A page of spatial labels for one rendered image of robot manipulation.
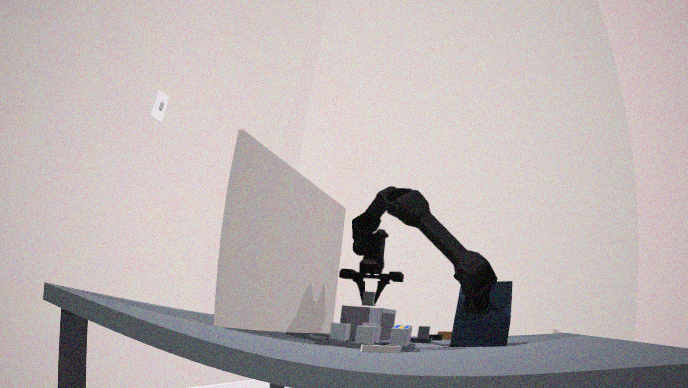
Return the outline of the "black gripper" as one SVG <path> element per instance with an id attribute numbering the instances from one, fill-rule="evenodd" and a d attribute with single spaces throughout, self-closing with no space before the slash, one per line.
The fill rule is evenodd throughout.
<path id="1" fill-rule="evenodd" d="M 384 258 L 384 253 L 376 253 L 376 252 L 366 252 L 365 255 L 368 255 L 368 258 L 374 258 L 375 255 L 380 255 L 380 258 Z M 353 269 L 341 269 L 339 272 L 339 277 L 343 279 L 351 279 L 356 282 L 357 287 L 359 289 L 361 301 L 363 299 L 363 291 L 365 291 L 365 279 L 372 279 L 372 278 L 377 278 L 380 281 L 377 281 L 377 289 L 375 293 L 375 298 L 374 298 L 374 304 L 377 303 L 378 298 L 381 295 L 381 292 L 384 290 L 385 286 L 387 284 L 390 284 L 390 280 L 394 282 L 404 282 L 404 275 L 399 272 L 389 272 L 389 274 L 381 274 L 383 270 L 377 271 L 376 274 L 379 275 L 374 275 L 370 274 L 368 275 L 367 273 L 359 273 L 356 272 Z"/>

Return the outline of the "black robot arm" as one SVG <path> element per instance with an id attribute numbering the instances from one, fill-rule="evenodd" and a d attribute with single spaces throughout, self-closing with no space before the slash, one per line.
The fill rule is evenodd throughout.
<path id="1" fill-rule="evenodd" d="M 428 201 L 416 189 L 389 186 L 378 192 L 367 210 L 352 220 L 353 251 L 358 256 L 364 256 L 360 261 L 359 273 L 376 274 L 385 267 L 384 258 L 380 258 L 380 255 L 368 258 L 365 253 L 384 253 L 385 238 L 389 235 L 385 229 L 378 228 L 386 211 L 405 225 L 416 227 L 423 232 L 453 264 L 453 276 L 461 284 L 462 294 L 465 295 L 464 312 L 486 314 L 491 286 L 497 281 L 495 271 L 479 252 L 466 250 L 456 240 L 430 213 Z"/>

